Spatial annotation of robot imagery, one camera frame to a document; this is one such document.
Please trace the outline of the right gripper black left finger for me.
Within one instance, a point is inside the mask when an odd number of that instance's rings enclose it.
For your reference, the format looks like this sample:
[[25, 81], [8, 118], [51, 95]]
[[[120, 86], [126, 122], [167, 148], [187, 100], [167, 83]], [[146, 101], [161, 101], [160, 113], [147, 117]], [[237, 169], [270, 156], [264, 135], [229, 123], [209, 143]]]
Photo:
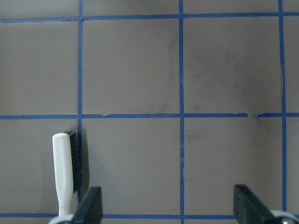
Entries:
[[102, 221], [101, 187], [90, 187], [74, 213], [72, 224], [100, 224]]

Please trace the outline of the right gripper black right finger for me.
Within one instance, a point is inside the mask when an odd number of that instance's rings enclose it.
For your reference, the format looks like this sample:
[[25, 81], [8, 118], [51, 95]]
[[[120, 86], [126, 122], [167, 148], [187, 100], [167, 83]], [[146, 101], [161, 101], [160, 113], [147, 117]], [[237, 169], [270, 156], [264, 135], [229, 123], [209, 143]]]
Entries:
[[239, 224], [270, 224], [275, 219], [245, 184], [234, 186], [234, 216]]

